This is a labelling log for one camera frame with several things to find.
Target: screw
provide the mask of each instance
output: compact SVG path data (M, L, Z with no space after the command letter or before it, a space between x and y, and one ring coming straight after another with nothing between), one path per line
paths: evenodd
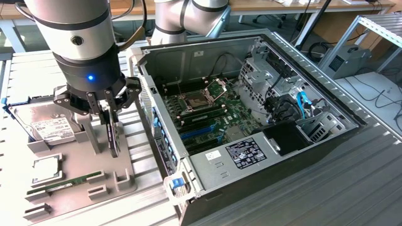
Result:
M76 45L80 46L84 43L84 39L80 36L74 36L71 38L71 42Z

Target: barcode label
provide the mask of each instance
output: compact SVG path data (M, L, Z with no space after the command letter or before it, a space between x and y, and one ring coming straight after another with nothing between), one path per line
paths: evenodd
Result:
M32 127L45 142L74 137L74 130L66 117L33 122Z

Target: hard drive label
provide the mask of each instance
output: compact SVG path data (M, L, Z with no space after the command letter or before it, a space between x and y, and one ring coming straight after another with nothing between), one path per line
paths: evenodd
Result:
M227 146L226 150L239 169L244 169L266 159L266 155L252 138Z
M33 122L32 127L45 142L74 137L74 130L66 117Z

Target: label sticker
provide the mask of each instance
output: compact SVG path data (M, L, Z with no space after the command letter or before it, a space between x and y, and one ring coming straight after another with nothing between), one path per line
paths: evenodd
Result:
M194 52L194 56L195 57L202 57L203 56L203 51Z
M160 152L164 167L167 168L167 171L168 171L168 175L172 175L175 173L175 167L170 160L170 154L168 154L168 151L166 149L166 146L164 146L164 143L163 143L163 140L160 137L155 138L155 143L156 143L156 146L158 146L158 149Z
M32 127L47 142L74 137L74 130L66 117L33 122Z
M244 169L266 159L266 155L252 138L227 146L226 150L239 169Z
M211 161L212 159L216 159L218 157L220 157L219 150L212 151L210 153L206 153L206 157L207 157L208 161Z
M202 119L206 119L208 116L207 115L204 115L203 117L199 117L199 118L196 118L196 119L192 119L191 121L199 121L199 120L202 120Z

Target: metal workbench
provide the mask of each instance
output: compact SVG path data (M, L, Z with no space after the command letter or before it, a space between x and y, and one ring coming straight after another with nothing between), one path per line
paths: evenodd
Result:
M123 73L127 73L126 55L119 55ZM64 76L51 51L13 54L4 62L1 97L52 94ZM27 147L27 134L16 121L0 111L0 225L28 225L21 217L29 202L24 199L29 182L29 167L35 155ZM148 139L135 104L119 114L124 125L131 162L135 171L135 192L57 216L37 225L178 225L175 209L168 203Z
M291 46L287 48L298 61L307 60L298 56ZM127 64L123 55L119 60L124 72ZM63 78L49 51L15 54L12 61L7 61L4 67L5 80L1 94L4 96L23 91L36 95L47 93L55 86L52 81ZM37 84L33 79L29 79L32 76L41 78L37 79ZM358 112L367 111L363 106L355 105L355 101L349 105L354 105L354 110ZM24 225L27 222L21 218L24 209L21 206L27 205L27 201L21 196L24 189L20 189L24 181L15 178L24 176L19 165L25 164L28 167L33 154L25 147L27 136L17 124L9 117L4 117L1 112L0 154L3 153L4 156L0 157L0 168L3 168L0 215L4 216L0 217L0 225ZM124 124L131 147L138 190L37 225L176 226L179 224L175 209L168 203L162 187L162 177L134 105L119 118ZM374 114L366 115L365 120L370 124L366 129L319 163L207 216L194 225L401 225L401 140L395 138L394 131L386 128Z

